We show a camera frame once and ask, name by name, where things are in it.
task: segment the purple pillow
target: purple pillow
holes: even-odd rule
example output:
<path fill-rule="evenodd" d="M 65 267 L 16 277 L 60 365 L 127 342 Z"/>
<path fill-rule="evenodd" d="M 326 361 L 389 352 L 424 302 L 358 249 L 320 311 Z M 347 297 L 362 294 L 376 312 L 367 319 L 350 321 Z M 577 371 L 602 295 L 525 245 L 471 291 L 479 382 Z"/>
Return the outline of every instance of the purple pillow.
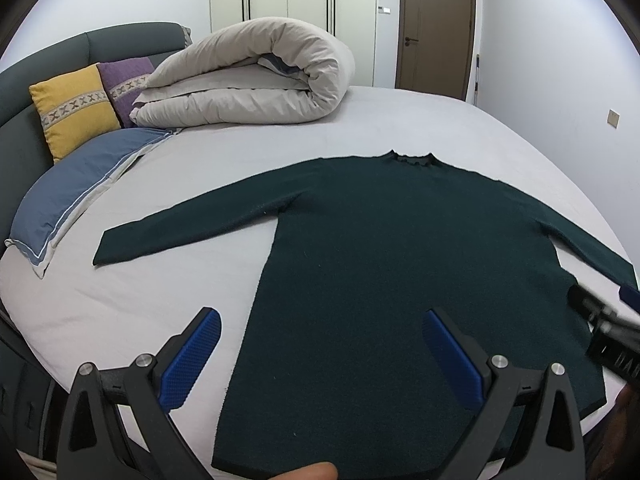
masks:
<path fill-rule="evenodd" d="M 148 57 L 131 57 L 113 63 L 98 63 L 102 86 L 107 91 L 109 101 L 115 108 L 124 128 L 135 124 L 129 119 L 133 101 L 144 88 L 146 78 L 154 71 Z"/>

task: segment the blue pillow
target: blue pillow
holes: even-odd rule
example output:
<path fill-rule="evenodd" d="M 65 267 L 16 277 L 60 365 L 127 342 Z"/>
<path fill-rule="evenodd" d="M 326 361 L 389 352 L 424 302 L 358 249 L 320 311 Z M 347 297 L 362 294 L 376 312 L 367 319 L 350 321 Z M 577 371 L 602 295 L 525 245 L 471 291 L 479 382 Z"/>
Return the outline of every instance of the blue pillow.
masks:
<path fill-rule="evenodd" d="M 57 244 L 79 216 L 140 156 L 174 133 L 123 128 L 88 140 L 31 186 L 5 245 L 15 244 L 42 278 Z"/>

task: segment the bed sheet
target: bed sheet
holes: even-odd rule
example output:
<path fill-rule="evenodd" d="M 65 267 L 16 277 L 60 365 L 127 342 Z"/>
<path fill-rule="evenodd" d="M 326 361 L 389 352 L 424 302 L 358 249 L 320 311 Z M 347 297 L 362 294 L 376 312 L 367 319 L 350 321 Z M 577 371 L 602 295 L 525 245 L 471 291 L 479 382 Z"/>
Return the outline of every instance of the bed sheet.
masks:
<path fill-rule="evenodd" d="M 318 156 L 432 152 L 441 160 L 502 180 L 542 200 L 626 258 L 620 242 L 585 195 L 507 126 L 464 102 L 395 89 L 352 87 L 322 120 L 291 125 L 218 124 L 167 140 L 105 192 L 58 245 L 44 279 L 15 247 L 0 260 L 0 296 L 28 345 L 67 390 L 86 361 L 128 365 L 155 353 L 204 306 L 223 319 L 222 338 L 185 405 L 172 412 L 187 443 L 209 465 L 218 417 L 242 343 L 276 219 L 210 240 L 94 268 L 102 232 L 203 192 Z M 615 284 L 558 247 L 561 265 L 622 316 Z M 592 428 L 612 407 L 622 382 L 605 371 L 607 405 L 582 421 Z M 144 444 L 130 411 L 130 435 Z"/>

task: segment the blue textured pad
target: blue textured pad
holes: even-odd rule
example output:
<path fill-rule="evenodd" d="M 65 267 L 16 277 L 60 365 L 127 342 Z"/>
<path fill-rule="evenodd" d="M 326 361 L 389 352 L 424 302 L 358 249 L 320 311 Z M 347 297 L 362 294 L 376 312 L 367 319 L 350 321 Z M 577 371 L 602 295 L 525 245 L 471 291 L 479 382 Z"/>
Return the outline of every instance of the blue textured pad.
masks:
<path fill-rule="evenodd" d="M 619 296 L 621 301 L 640 314 L 640 292 L 628 285 L 623 285 L 620 287 Z"/>
<path fill-rule="evenodd" d="M 220 340 L 222 321 L 212 310 L 202 320 L 162 375 L 158 402 L 165 413 L 180 408 Z"/>
<path fill-rule="evenodd" d="M 475 413 L 480 411 L 484 404 L 482 377 L 433 310 L 424 313 L 422 337 L 460 405 Z"/>

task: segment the human hand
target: human hand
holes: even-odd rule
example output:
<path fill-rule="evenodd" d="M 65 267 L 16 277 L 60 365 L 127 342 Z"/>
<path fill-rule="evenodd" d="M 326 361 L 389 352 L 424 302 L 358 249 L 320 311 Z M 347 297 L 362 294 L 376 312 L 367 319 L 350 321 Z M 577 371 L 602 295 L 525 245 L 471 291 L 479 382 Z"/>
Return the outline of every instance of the human hand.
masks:
<path fill-rule="evenodd" d="M 338 480 L 338 470 L 330 462 L 321 462 L 283 473 L 271 480 Z"/>

